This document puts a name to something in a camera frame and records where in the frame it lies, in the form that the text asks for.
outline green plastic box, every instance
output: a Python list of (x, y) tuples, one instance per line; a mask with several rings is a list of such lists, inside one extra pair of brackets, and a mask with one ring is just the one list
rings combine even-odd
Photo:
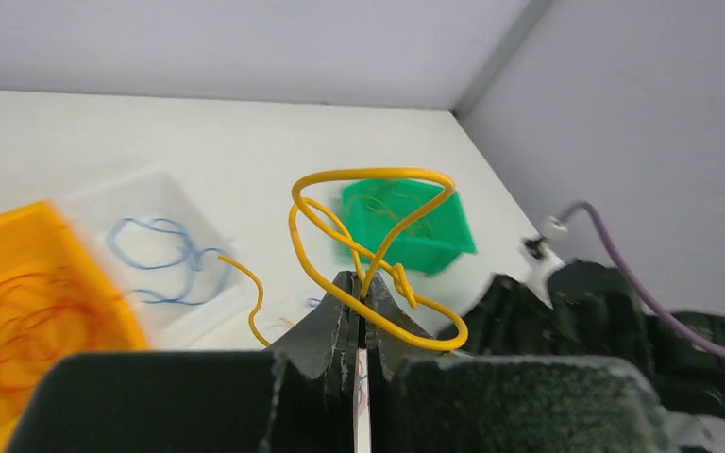
[[(354, 240), (376, 252), (387, 233), (443, 188), (410, 179), (367, 179), (343, 189), (341, 217)], [(431, 276), (462, 253), (477, 253), (463, 204), (455, 192), (396, 237), (385, 260)]]

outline wall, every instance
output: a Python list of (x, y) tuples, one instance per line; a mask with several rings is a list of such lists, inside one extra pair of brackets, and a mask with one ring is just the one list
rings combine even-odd
[(1, 0), (0, 89), (447, 109), (527, 0)]
[(666, 306), (725, 312), (725, 2), (559, 0), (462, 124), (534, 223), (591, 200)]

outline blue cable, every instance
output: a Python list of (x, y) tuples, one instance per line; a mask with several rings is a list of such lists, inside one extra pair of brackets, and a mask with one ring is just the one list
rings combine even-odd
[[(170, 224), (175, 229), (165, 229), (155, 226), (155, 224), (158, 224), (160, 222)], [(118, 245), (116, 241), (118, 234), (128, 224), (135, 224), (139, 227), (158, 233), (173, 234), (175, 236), (178, 236), (182, 240), (182, 245), (177, 247), (177, 250), (180, 251), (181, 255), (179, 256), (179, 258), (171, 262), (151, 266), (135, 261), (129, 255), (127, 255), (126, 252), (124, 252), (124, 250)], [(167, 297), (160, 292), (146, 288), (133, 290), (134, 293), (148, 294), (153, 297), (152, 299), (144, 300), (143, 302), (146, 304), (179, 304), (189, 306), (202, 305), (206, 304), (210, 300), (213, 300), (213, 298), (221, 293), (227, 286), (230, 269), (229, 265), (224, 268), (224, 273), (221, 275), (221, 279), (218, 281), (218, 285), (215, 287), (215, 291), (207, 299), (200, 302), (190, 302), (185, 300), (188, 294), (190, 294), (190, 292), (193, 290), (193, 286), (195, 285), (196, 273), (204, 270), (204, 264), (202, 260), (204, 258), (204, 255), (209, 252), (215, 252), (216, 254), (223, 255), (228, 255), (228, 253), (220, 248), (215, 247), (205, 248), (202, 250), (197, 249), (195, 243), (193, 242), (193, 239), (191, 239), (190, 233), (188, 233), (187, 228), (183, 224), (175, 220), (160, 217), (152, 220), (149, 223), (146, 223), (134, 218), (121, 219), (107, 233), (107, 238), (105, 242), (107, 243), (107, 247), (118, 258), (118, 260), (136, 269), (141, 269), (144, 271), (155, 271), (159, 269), (168, 269), (171, 267), (179, 266), (183, 263), (185, 264), (188, 270), (188, 274), (187, 279), (185, 280), (185, 286), (182, 289), (181, 293), (179, 293), (179, 295), (175, 297)]]

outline orange bin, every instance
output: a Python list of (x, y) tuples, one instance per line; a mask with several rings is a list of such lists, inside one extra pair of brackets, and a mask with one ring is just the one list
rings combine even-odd
[(50, 204), (0, 215), (0, 450), (60, 358), (146, 348), (129, 305)]

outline tabletop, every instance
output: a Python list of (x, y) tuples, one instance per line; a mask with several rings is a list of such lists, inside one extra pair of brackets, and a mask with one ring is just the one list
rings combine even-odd
[[(433, 277), (408, 272), (419, 294), (465, 312), (493, 273), (522, 278), (529, 271), (519, 246), (534, 228), (447, 111), (0, 92), (0, 212), (146, 166), (169, 172), (243, 250), (244, 264), (265, 287), (259, 322), (270, 340), (285, 331), (274, 327), (279, 317), (298, 321), (309, 312), (307, 299), (324, 294), (301, 269), (287, 227), (291, 187), (317, 171), (404, 166), (454, 179), (479, 252)], [(305, 194), (332, 208), (343, 185)], [(303, 216), (299, 231), (325, 277), (352, 269), (340, 247)], [(429, 331), (447, 324), (396, 299)], [(251, 309), (254, 302), (244, 303)], [(193, 347), (261, 348), (247, 313)]]

